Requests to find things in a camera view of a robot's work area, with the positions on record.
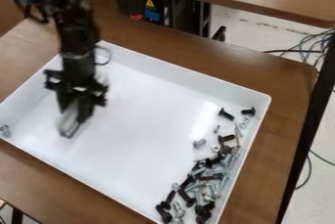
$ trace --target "sticker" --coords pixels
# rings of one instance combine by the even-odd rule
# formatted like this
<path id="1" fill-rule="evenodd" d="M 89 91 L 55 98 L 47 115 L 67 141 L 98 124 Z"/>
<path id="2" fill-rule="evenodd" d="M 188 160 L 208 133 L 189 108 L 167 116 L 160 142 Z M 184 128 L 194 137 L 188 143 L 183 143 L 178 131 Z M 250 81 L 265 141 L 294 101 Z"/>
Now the sticker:
<path id="1" fill-rule="evenodd" d="M 146 6 L 150 7 L 150 8 L 155 8 L 155 5 L 154 5 L 152 0 L 147 0 L 147 5 Z"/>

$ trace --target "black bolt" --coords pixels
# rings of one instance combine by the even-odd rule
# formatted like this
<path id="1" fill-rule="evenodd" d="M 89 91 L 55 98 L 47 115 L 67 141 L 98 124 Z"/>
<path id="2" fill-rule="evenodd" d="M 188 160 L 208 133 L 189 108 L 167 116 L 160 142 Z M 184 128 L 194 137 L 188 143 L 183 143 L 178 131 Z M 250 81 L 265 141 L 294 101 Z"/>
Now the black bolt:
<path id="1" fill-rule="evenodd" d="M 250 108 L 249 110 L 244 110 L 241 111 L 242 114 L 247 114 L 247 115 L 251 115 L 251 116 L 255 116 L 256 114 L 256 110 L 254 107 Z"/>
<path id="2" fill-rule="evenodd" d="M 180 185 L 180 188 L 182 189 L 186 189 L 188 185 L 190 185 L 191 183 L 196 182 L 196 180 L 194 179 L 194 177 L 192 175 L 187 175 L 187 179 Z"/>
<path id="3" fill-rule="evenodd" d="M 224 143 L 235 140 L 236 136 L 234 134 L 227 135 L 227 136 L 217 136 L 217 140 L 220 145 L 224 145 Z"/>
<path id="4" fill-rule="evenodd" d="M 171 203 L 175 197 L 175 194 L 176 194 L 175 190 L 169 192 L 169 194 L 167 195 L 167 199 L 164 202 L 161 202 L 161 206 L 163 209 L 171 210 Z"/>
<path id="5" fill-rule="evenodd" d="M 215 203 L 214 202 L 209 202 L 209 203 L 204 205 L 204 208 L 206 210 L 213 210 L 215 208 Z"/>
<path id="6" fill-rule="evenodd" d="M 212 214 L 209 211 L 205 211 L 202 215 L 199 215 L 196 218 L 197 224 L 205 224 L 212 217 Z"/>
<path id="7" fill-rule="evenodd" d="M 156 210 L 161 214 L 165 224 L 168 224 L 172 220 L 172 215 L 169 212 L 166 212 L 161 205 L 156 205 Z"/>
<path id="8" fill-rule="evenodd" d="M 219 113 L 218 113 L 219 116 L 222 116 L 222 117 L 226 117 L 227 119 L 233 121 L 235 119 L 235 117 L 233 115 L 231 115 L 230 113 L 226 112 L 224 110 L 224 108 L 222 108 Z"/>
<path id="9" fill-rule="evenodd" d="M 182 189 L 180 188 L 178 190 L 178 193 L 179 195 L 186 201 L 186 206 L 187 207 L 191 207 L 192 205 L 194 205 L 196 203 L 196 199 L 195 198 L 190 198 L 187 193 Z"/>
<path id="10" fill-rule="evenodd" d="M 214 175 L 211 176 L 203 176 L 200 177 L 200 181 L 214 181 L 214 180 L 222 180 L 223 179 L 223 174 L 221 173 L 215 173 Z"/>
<path id="11" fill-rule="evenodd" d="M 213 159 L 210 159 L 210 158 L 206 158 L 205 159 L 205 164 L 206 164 L 206 167 L 211 169 L 213 167 L 213 165 L 215 164 L 218 164 L 220 161 L 220 158 L 219 157 L 215 157 Z"/>

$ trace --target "table leg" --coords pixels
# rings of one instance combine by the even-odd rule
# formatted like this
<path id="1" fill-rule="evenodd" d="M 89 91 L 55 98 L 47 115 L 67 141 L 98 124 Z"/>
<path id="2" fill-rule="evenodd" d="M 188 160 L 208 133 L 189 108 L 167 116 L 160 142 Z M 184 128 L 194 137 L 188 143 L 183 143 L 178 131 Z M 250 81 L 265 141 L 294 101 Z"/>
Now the table leg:
<path id="1" fill-rule="evenodd" d="M 298 148 L 292 163 L 289 179 L 277 215 L 276 224 L 281 224 L 296 184 L 309 154 L 317 128 L 322 120 L 335 84 L 335 33 L 333 33 L 323 66 L 311 93 L 311 100 Z"/>

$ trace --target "robotic arm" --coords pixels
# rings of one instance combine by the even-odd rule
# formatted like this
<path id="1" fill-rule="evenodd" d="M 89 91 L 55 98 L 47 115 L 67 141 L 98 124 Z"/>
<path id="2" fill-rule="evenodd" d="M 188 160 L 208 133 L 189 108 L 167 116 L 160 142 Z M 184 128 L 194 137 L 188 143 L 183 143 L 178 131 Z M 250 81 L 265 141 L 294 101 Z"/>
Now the robotic arm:
<path id="1" fill-rule="evenodd" d="M 95 48 L 99 31 L 93 21 L 88 0 L 14 0 L 24 16 L 41 23 L 55 21 L 61 40 L 60 54 L 63 70 L 45 70 L 47 89 L 56 92 L 61 113 L 75 106 L 74 122 L 62 125 L 62 136 L 71 138 L 94 113 L 95 106 L 104 107 L 108 86 L 95 78 Z M 30 12 L 35 5 L 42 20 Z"/>

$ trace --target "pile of bolts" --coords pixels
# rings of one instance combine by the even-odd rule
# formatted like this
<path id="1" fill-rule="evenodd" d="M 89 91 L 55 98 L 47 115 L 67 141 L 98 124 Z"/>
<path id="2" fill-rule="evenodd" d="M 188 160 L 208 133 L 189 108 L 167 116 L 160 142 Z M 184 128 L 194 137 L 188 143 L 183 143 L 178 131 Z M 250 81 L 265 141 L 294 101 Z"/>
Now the pile of bolts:
<path id="1" fill-rule="evenodd" d="M 254 116 L 254 108 L 241 111 L 242 114 Z M 231 121 L 235 117 L 221 109 L 219 116 L 225 117 Z M 176 194 L 179 194 L 185 201 L 185 206 L 190 208 L 194 206 L 197 224 L 206 224 L 212 217 L 211 211 L 215 208 L 215 202 L 221 197 L 221 192 L 230 178 L 230 170 L 235 161 L 240 157 L 241 146 L 239 138 L 243 137 L 239 128 L 244 128 L 250 120 L 244 119 L 240 125 L 235 123 L 235 134 L 227 136 L 217 136 L 219 146 L 213 147 L 214 157 L 208 157 L 198 160 L 192 170 L 187 174 L 186 180 L 182 184 L 173 184 L 171 192 L 167 195 L 165 201 L 156 205 L 156 210 L 160 213 L 162 221 L 166 224 L 183 224 L 183 217 L 186 213 L 179 202 L 173 202 Z M 236 145 L 228 146 L 227 143 L 235 141 Z M 195 149 L 200 149 L 206 145 L 206 140 L 202 139 L 193 144 Z"/>

